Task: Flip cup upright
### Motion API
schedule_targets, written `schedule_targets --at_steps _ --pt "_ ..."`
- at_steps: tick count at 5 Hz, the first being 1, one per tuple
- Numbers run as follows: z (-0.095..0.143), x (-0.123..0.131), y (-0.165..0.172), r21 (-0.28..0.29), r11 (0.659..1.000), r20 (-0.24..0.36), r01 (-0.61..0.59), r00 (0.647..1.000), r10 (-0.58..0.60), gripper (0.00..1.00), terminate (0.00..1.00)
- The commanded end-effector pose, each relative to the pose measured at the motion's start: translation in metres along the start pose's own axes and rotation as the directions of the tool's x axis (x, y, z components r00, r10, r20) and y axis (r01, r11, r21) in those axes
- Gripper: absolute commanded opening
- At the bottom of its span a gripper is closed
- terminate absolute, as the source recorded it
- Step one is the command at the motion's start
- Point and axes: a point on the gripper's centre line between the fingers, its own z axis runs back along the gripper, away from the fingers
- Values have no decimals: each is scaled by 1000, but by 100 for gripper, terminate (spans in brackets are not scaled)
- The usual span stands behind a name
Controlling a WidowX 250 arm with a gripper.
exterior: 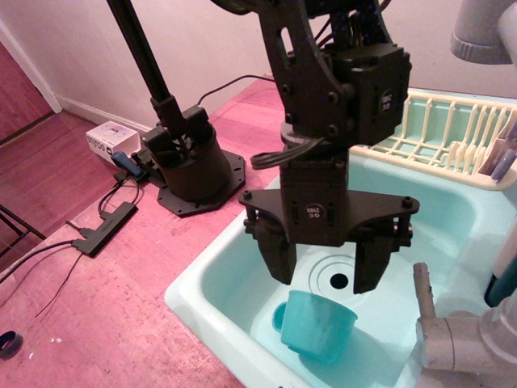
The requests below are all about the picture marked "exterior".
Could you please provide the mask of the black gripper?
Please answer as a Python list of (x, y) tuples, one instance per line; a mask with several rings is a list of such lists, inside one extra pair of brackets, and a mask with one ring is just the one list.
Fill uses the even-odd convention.
[(247, 214), (246, 232), (257, 240), (275, 280), (292, 283), (295, 244), (356, 243), (353, 292), (366, 293), (378, 286), (392, 244), (409, 246), (410, 220), (420, 210), (419, 201), (352, 189), (349, 166), (348, 153), (287, 162), (280, 166), (279, 188), (239, 196)]

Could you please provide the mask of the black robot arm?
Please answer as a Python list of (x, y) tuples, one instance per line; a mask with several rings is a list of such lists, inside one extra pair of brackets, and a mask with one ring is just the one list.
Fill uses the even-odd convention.
[(391, 40), (376, 1), (221, 1), (258, 16), (284, 106), (280, 152), (255, 155), (278, 167), (276, 190), (246, 191), (246, 232), (273, 278), (289, 284), (300, 244), (355, 249), (354, 293), (377, 287), (392, 253), (410, 245), (417, 200), (353, 191), (349, 150), (373, 146), (401, 123), (410, 56)]

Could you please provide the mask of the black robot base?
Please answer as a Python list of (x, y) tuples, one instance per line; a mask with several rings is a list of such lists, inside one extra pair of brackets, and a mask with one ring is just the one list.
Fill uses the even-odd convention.
[(211, 212), (224, 205), (246, 182), (246, 161), (223, 150), (206, 111), (195, 105), (183, 112), (187, 132), (174, 139), (156, 126), (132, 154), (157, 184), (158, 203), (178, 217)]

